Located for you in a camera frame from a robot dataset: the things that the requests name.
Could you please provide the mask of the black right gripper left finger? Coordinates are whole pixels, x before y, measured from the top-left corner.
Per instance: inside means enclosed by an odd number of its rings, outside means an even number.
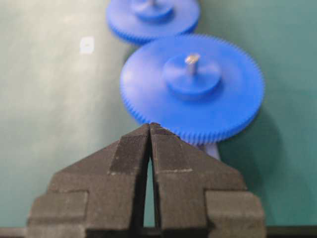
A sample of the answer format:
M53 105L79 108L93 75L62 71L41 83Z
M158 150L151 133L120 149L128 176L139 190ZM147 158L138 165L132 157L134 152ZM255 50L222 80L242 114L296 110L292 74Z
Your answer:
M33 203L29 238L133 238L143 225L148 124L62 169Z

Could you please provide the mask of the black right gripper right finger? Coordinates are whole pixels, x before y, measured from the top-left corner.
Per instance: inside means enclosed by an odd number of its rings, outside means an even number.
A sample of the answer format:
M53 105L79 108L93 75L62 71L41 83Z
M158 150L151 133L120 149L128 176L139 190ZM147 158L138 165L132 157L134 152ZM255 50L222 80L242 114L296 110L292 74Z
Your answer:
M150 125L155 204L164 238L264 238L265 214L241 173Z

